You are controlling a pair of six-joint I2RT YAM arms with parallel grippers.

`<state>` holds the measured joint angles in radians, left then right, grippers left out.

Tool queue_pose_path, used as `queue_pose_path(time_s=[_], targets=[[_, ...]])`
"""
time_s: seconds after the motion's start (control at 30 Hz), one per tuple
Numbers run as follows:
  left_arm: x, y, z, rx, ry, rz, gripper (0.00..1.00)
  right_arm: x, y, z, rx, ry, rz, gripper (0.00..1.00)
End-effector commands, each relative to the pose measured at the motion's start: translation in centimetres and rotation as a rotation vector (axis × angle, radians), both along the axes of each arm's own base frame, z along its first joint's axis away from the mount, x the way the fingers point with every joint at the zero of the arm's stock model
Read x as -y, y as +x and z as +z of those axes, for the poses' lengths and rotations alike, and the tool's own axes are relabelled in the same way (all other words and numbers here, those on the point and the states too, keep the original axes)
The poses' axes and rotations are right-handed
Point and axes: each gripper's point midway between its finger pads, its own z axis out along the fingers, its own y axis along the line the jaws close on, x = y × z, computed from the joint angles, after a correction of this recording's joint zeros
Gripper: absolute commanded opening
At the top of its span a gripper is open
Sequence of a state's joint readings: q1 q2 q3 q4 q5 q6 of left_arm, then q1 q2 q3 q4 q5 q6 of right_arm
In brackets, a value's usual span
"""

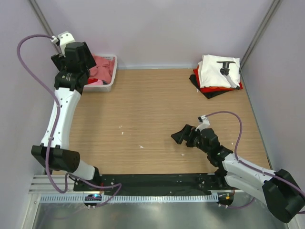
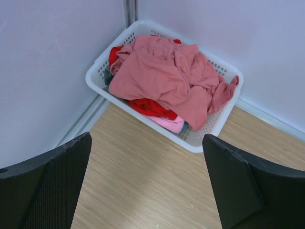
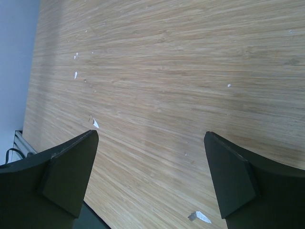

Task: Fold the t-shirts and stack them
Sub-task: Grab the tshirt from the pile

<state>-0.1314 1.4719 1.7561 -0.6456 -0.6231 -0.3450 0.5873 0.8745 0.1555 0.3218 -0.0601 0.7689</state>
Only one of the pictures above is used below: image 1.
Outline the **pink t shirt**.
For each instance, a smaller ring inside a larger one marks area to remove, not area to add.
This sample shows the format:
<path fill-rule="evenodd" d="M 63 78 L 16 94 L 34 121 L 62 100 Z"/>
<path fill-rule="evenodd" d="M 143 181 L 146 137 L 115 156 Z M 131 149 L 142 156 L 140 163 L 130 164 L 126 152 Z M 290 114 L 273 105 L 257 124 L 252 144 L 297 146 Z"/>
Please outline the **pink t shirt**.
<path fill-rule="evenodd" d="M 91 79 L 102 80 L 104 84 L 109 84 L 111 81 L 114 60 L 108 61 L 102 57 L 94 55 L 96 66 L 90 69 Z"/>

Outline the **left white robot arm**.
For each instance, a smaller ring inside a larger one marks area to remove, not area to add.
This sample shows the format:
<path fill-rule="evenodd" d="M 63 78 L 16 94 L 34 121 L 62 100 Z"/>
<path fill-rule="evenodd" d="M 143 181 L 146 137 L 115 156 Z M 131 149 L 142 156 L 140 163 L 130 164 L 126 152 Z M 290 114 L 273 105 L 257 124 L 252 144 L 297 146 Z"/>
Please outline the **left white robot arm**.
<path fill-rule="evenodd" d="M 83 162 L 79 152 L 69 150 L 69 136 L 76 106 L 96 62 L 85 42 L 71 42 L 64 54 L 51 59 L 59 70 L 54 105 L 45 135 L 40 145 L 32 146 L 31 154 L 44 168 L 69 172 L 84 179 L 85 186 L 95 191 L 101 185 L 97 169 Z"/>

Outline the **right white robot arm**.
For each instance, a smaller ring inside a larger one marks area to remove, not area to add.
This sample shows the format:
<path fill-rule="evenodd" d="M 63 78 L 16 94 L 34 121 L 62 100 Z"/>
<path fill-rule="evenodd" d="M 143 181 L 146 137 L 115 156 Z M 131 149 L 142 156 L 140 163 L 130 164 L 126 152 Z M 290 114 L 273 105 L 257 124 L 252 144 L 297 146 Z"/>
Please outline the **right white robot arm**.
<path fill-rule="evenodd" d="M 278 220 L 290 222 L 305 206 L 305 195 L 288 171 L 265 169 L 237 158 L 232 150 L 220 144 L 213 129 L 185 125 L 171 138 L 177 144 L 185 141 L 187 147 L 196 147 L 207 154 L 210 163 L 221 172 L 214 178 L 217 187 L 231 186 L 246 192 L 266 204 Z"/>

